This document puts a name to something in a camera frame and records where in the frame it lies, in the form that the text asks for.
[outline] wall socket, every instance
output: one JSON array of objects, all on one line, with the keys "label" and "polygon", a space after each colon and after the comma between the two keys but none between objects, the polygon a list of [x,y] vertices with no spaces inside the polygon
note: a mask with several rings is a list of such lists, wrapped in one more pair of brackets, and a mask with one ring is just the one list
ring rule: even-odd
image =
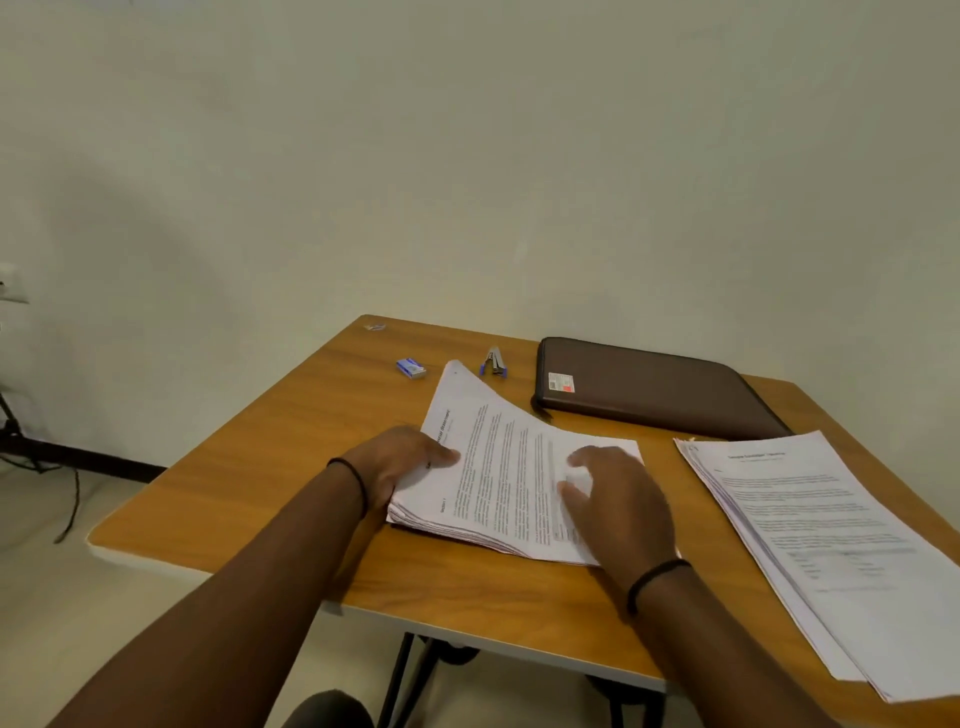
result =
[{"label": "wall socket", "polygon": [[27,289],[23,286],[20,268],[12,263],[0,263],[0,301],[30,302]]}]

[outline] tiled floor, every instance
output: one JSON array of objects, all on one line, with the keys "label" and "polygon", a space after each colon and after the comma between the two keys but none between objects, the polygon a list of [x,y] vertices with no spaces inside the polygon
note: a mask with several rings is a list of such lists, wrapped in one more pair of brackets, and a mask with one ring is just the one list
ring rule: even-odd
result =
[{"label": "tiled floor", "polygon": [[[7,728],[38,728],[116,650],[183,597],[190,584],[104,563],[84,535],[141,487],[81,473],[75,530],[52,541],[69,516],[72,473],[0,470],[0,704]],[[278,726],[313,692],[340,688],[376,716],[401,633],[380,619],[319,615],[268,723]],[[626,710],[639,726],[641,710]],[[440,666],[410,725],[606,726],[606,703],[578,674],[482,653]],[[699,726],[671,698],[669,728]]]}]

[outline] black baseboard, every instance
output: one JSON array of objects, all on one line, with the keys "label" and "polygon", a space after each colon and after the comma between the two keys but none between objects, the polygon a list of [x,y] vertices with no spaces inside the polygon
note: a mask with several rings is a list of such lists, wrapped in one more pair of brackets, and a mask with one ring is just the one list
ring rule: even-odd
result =
[{"label": "black baseboard", "polygon": [[123,477],[140,483],[149,483],[166,470],[159,465],[139,463],[136,460],[104,455],[101,452],[31,440],[29,437],[8,430],[0,431],[0,453],[19,455],[40,463],[63,465],[65,468]]}]

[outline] wooden table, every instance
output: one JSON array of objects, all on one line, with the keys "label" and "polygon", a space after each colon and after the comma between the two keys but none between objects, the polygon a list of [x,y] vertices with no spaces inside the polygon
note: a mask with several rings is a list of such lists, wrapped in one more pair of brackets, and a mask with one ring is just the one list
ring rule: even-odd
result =
[{"label": "wooden table", "polygon": [[[384,322],[380,331],[364,325]],[[98,525],[114,561],[219,569],[330,457],[399,423],[419,426],[444,364],[478,367],[500,347],[507,379],[486,377],[529,411],[537,343],[362,316]],[[394,362],[413,356],[427,377]],[[860,481],[960,562],[960,535],[794,384],[748,376],[794,431],[823,430]],[[676,434],[567,413],[554,424],[634,439],[666,492],[681,552],[731,612],[834,716],[878,726],[960,725],[960,698],[886,705],[867,684],[833,680],[780,605],[726,516],[686,465]],[[593,570],[508,556],[383,526],[358,529],[331,598],[409,631],[665,690],[662,674]]]}]

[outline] black bracelet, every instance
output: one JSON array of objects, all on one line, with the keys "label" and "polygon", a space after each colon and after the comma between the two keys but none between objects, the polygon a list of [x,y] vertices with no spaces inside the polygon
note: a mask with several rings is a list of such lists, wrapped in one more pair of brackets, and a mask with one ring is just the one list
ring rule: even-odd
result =
[{"label": "black bracelet", "polygon": [[693,568],[693,565],[686,559],[670,559],[670,561],[664,561],[658,567],[653,567],[643,574],[637,581],[635,581],[634,586],[632,586],[627,592],[627,614],[629,614],[631,617],[636,617],[636,597],[639,595],[640,590],[643,589],[643,587],[656,579],[658,576],[663,576],[668,571],[672,571],[678,567]]},{"label": "black bracelet", "polygon": [[357,485],[360,486],[360,497],[363,499],[363,512],[360,514],[360,520],[362,521],[367,517],[367,510],[370,508],[370,501],[367,498],[367,486],[364,485],[363,478],[360,477],[360,473],[353,467],[352,463],[344,460],[342,457],[331,457],[326,463],[326,466],[329,468],[334,463],[346,465],[350,469],[350,472],[353,473],[353,477],[357,479]]}]

